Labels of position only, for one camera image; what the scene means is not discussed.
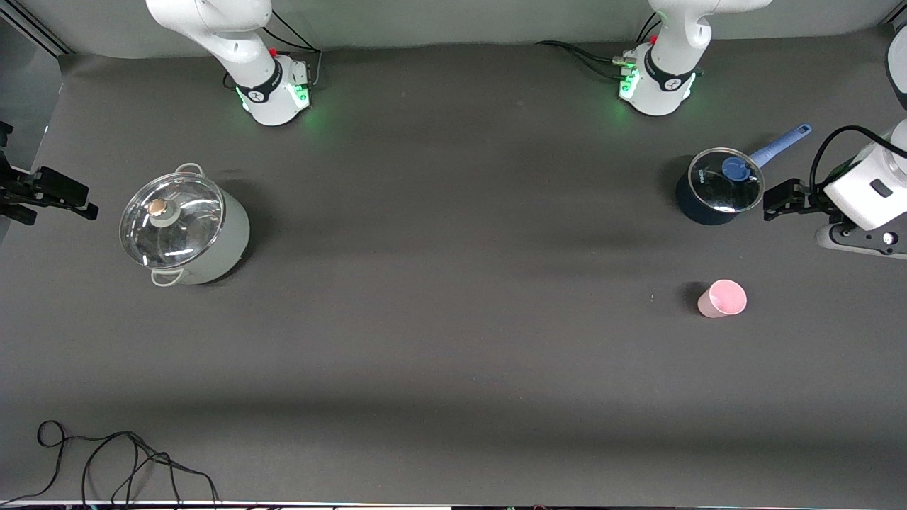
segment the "black wire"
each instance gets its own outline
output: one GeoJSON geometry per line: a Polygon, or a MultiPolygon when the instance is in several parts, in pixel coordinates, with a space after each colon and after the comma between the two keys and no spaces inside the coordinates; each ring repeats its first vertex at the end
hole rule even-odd
{"type": "Polygon", "coordinates": [[[601,76],[603,78],[608,78],[609,80],[614,80],[615,82],[619,82],[622,79],[620,76],[617,76],[616,74],[608,74],[608,73],[601,71],[601,69],[598,69],[598,68],[594,67],[592,64],[583,60],[583,58],[581,56],[579,56],[578,54],[571,52],[571,55],[575,56],[577,58],[577,60],[580,61],[580,64],[585,65],[590,71],[597,74],[598,76],[601,76]]]}
{"type": "Polygon", "coordinates": [[[652,13],[652,15],[649,16],[649,19],[646,20],[646,23],[644,23],[642,25],[642,28],[639,29],[639,35],[636,36],[637,43],[642,42],[642,37],[643,37],[642,33],[646,31],[646,27],[649,26],[650,23],[652,23],[652,19],[654,19],[657,14],[658,13],[652,13]]]}
{"type": "Polygon", "coordinates": [[[646,37],[649,37],[649,32],[651,32],[652,29],[654,29],[654,28],[655,28],[656,26],[658,26],[658,25],[661,25],[661,20],[660,20],[660,19],[659,19],[657,22],[655,22],[654,25],[652,25],[652,26],[649,27],[649,29],[646,31],[646,33],[645,33],[644,35],[642,35],[642,38],[639,39],[639,40],[637,41],[637,43],[641,43],[641,42],[645,41],[645,40],[646,40],[646,37]]]}
{"type": "MultiPolygon", "coordinates": [[[[907,158],[907,151],[905,151],[904,149],[902,149],[900,147],[893,145],[891,142],[885,140],[883,137],[879,136],[878,134],[876,134],[862,126],[851,124],[851,125],[840,127],[838,129],[834,130],[832,132],[832,134],[829,134],[828,138],[825,138],[825,141],[822,142],[822,145],[819,147],[819,151],[815,154],[815,158],[813,158],[813,165],[809,169],[810,202],[813,206],[818,207],[819,209],[822,210],[822,212],[824,212],[826,214],[832,214],[833,212],[831,211],[831,209],[828,207],[828,205],[825,202],[819,200],[818,195],[816,194],[816,192],[818,190],[816,189],[816,186],[815,186],[815,175],[818,172],[819,162],[822,160],[822,155],[825,154],[825,149],[828,148],[829,143],[831,143],[832,140],[834,140],[839,134],[841,134],[843,132],[848,132],[848,131],[859,132],[860,134],[869,138],[873,142],[878,143],[885,149],[888,149],[889,151],[894,152],[895,154],[901,156],[902,158],[907,158]]],[[[826,185],[826,181],[828,181],[827,178],[825,179],[825,181],[822,182],[823,187],[826,185]]]]}
{"type": "Polygon", "coordinates": [[[587,52],[586,50],[580,48],[579,46],[576,46],[576,45],[570,44],[570,43],[564,43],[563,41],[546,40],[546,41],[539,41],[536,44],[541,44],[544,46],[557,46],[557,47],[563,48],[571,53],[580,54],[590,60],[594,60],[595,62],[611,64],[611,59],[607,56],[599,56],[596,54],[591,54],[591,53],[587,52]]]}
{"type": "Polygon", "coordinates": [[[38,440],[38,444],[45,448],[58,447],[56,464],[54,467],[54,475],[51,476],[50,481],[40,491],[33,493],[33,494],[20,495],[18,497],[14,497],[13,499],[9,499],[9,500],[4,501],[3,503],[0,503],[0,506],[8,505],[10,503],[13,503],[14,501],[19,501],[20,499],[25,499],[28,497],[36,497],[36,496],[42,495],[45,492],[47,492],[48,490],[50,490],[50,488],[56,482],[57,477],[60,475],[60,465],[63,462],[63,451],[66,447],[66,444],[75,439],[79,439],[82,441],[89,441],[89,442],[99,442],[99,441],[101,442],[101,444],[98,445],[94,449],[94,451],[92,451],[92,454],[88,457],[88,460],[85,461],[85,465],[82,470],[82,487],[81,487],[82,504],[83,504],[83,506],[87,506],[88,502],[87,502],[87,497],[86,497],[85,486],[86,486],[86,482],[88,479],[88,471],[91,468],[91,464],[92,464],[92,461],[94,460],[94,457],[97,456],[97,454],[102,450],[102,448],[107,446],[108,443],[110,443],[117,437],[123,437],[123,436],[128,438],[130,440],[130,442],[132,442],[132,448],[133,448],[132,471],[130,472],[129,476],[123,481],[123,483],[120,484],[120,486],[118,486],[115,491],[113,491],[113,494],[111,495],[111,504],[112,505],[114,505],[114,500],[116,498],[116,495],[120,492],[122,487],[124,485],[126,485],[126,503],[125,503],[124,508],[128,508],[129,502],[132,499],[132,481],[133,481],[135,475],[138,472],[140,472],[141,469],[149,462],[167,466],[170,469],[171,486],[173,488],[173,495],[176,498],[178,503],[179,503],[179,501],[182,500],[182,498],[180,497],[180,493],[177,490],[176,477],[175,477],[174,470],[182,471],[183,473],[188,473],[191,475],[203,476],[208,481],[209,489],[211,491],[211,502],[216,504],[216,502],[220,500],[220,496],[218,495],[217,487],[214,486],[214,481],[211,479],[210,476],[206,475],[205,473],[202,473],[201,471],[196,471],[194,469],[190,469],[186,466],[183,466],[182,464],[174,461],[170,457],[170,455],[168,455],[165,452],[158,452],[154,448],[148,446],[148,443],[146,443],[145,440],[141,438],[141,436],[139,436],[138,434],[136,434],[132,431],[123,430],[123,431],[115,432],[113,434],[110,434],[110,435],[104,436],[104,437],[88,437],[88,436],[76,436],[76,435],[69,436],[66,434],[66,430],[63,428],[63,425],[60,422],[58,422],[56,420],[45,420],[44,422],[41,423],[41,425],[38,426],[37,440],[38,440]],[[50,425],[57,427],[57,430],[59,430],[59,432],[60,432],[60,440],[57,442],[54,442],[54,443],[48,443],[44,440],[44,431],[50,425]],[[139,463],[139,450],[141,450],[146,455],[145,460],[143,460],[141,463],[139,463]]]}
{"type": "Polygon", "coordinates": [[[321,50],[317,50],[310,46],[300,46],[299,44],[293,44],[290,41],[288,41],[282,37],[274,35],[274,33],[271,32],[270,30],[268,30],[268,28],[266,26],[262,26],[261,29],[264,30],[266,34],[270,35],[271,37],[274,37],[275,39],[277,39],[278,41],[280,41],[283,44],[286,44],[287,46],[293,46],[294,48],[299,48],[300,50],[308,50],[310,52],[315,52],[315,53],[318,53],[321,51],[321,50]]]}
{"type": "Polygon", "coordinates": [[[277,11],[275,11],[274,9],[271,9],[271,13],[272,13],[274,16],[276,16],[277,19],[279,20],[279,22],[282,23],[282,24],[284,24],[284,26],[285,26],[286,28],[288,28],[290,32],[293,33],[293,35],[295,35],[296,37],[299,38],[300,41],[302,41],[303,43],[305,43],[305,44],[308,46],[308,49],[312,50],[312,51],[315,52],[315,53],[321,53],[321,50],[319,50],[319,49],[317,49],[315,46],[313,46],[309,41],[306,40],[305,37],[303,37],[302,35],[299,35],[299,32],[297,32],[295,28],[293,28],[292,26],[290,26],[289,23],[287,23],[286,21],[284,21],[284,19],[283,19],[282,17],[280,17],[280,15],[278,14],[277,11]]]}
{"type": "Polygon", "coordinates": [[[603,64],[610,64],[610,63],[611,63],[611,59],[609,59],[609,58],[607,58],[607,57],[603,57],[603,56],[598,56],[598,55],[595,55],[595,54],[591,54],[591,53],[587,52],[586,50],[584,50],[584,49],[582,49],[582,48],[579,48],[579,47],[577,47],[577,46],[574,46],[573,44],[567,44],[567,43],[563,43],[563,42],[561,42],[561,41],[539,41],[539,42],[536,43],[536,44],[542,44],[542,45],[545,45],[545,46],[555,46],[555,47],[558,47],[558,48],[563,48],[564,50],[567,50],[568,53],[570,53],[571,55],[575,56],[575,57],[577,58],[577,60],[580,61],[580,64],[585,65],[587,69],[589,69],[589,70],[592,71],[593,73],[597,74],[598,76],[601,76],[601,77],[603,77],[603,78],[608,78],[609,80],[614,80],[614,81],[617,81],[617,82],[619,82],[619,81],[622,79],[620,76],[617,76],[616,74],[608,74],[608,73],[605,73],[605,72],[601,71],[601,69],[595,67],[594,65],[592,65],[590,62],[588,62],[588,61],[586,60],[586,59],[588,58],[588,59],[590,59],[590,60],[593,61],[593,62],[599,62],[599,63],[603,63],[603,64]]]}

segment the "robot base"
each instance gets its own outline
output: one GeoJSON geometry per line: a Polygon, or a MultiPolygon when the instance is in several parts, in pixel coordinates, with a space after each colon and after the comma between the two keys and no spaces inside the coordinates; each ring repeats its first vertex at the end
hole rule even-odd
{"type": "Polygon", "coordinates": [[[867,232],[853,224],[836,223],[819,229],[815,240],[829,250],[907,260],[907,247],[900,245],[897,231],[887,227],[867,232]]]}
{"type": "Polygon", "coordinates": [[[283,74],[280,85],[267,101],[264,103],[247,101],[237,90],[242,107],[251,113],[252,118],[258,123],[266,126],[288,123],[309,106],[306,63],[297,62],[285,55],[278,55],[274,60],[283,68],[283,74]]]}
{"type": "Polygon", "coordinates": [[[641,44],[635,49],[624,52],[623,56],[636,59],[637,70],[628,76],[621,84],[619,98],[633,105],[641,113],[660,117],[673,113],[680,106],[680,103],[689,97],[690,86],[696,79],[696,75],[687,80],[676,91],[665,92],[661,90],[661,85],[646,71],[646,66],[642,65],[646,58],[646,52],[652,45],[649,43],[641,44]]]}

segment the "plastic cup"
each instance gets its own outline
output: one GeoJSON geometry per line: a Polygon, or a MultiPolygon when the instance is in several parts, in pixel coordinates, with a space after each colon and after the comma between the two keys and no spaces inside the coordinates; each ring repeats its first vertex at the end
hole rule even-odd
{"type": "Polygon", "coordinates": [[[699,297],[697,305],[709,319],[736,315],[746,308],[746,292],[733,280],[718,280],[699,297]]]}

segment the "white pot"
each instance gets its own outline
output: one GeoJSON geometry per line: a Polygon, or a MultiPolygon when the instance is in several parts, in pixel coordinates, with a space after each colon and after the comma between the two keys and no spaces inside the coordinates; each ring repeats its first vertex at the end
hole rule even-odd
{"type": "Polygon", "coordinates": [[[249,217],[199,165],[185,163],[132,197],[120,234],[126,253],[151,270],[154,285],[193,285],[216,280],[239,262],[249,244],[249,217]]]}

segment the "gray wall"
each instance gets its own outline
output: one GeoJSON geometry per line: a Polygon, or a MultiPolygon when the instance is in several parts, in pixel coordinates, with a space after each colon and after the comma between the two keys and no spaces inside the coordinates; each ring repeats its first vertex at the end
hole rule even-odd
{"type": "MultiPolygon", "coordinates": [[[[144,0],[24,3],[80,53],[125,58],[204,54],[156,25],[144,0]]],[[[753,13],[715,16],[712,23],[716,37],[724,39],[843,34],[877,24],[898,3],[775,0],[753,13]]],[[[646,0],[274,0],[274,7],[326,49],[548,38],[627,41],[650,13],[646,0]]]]}

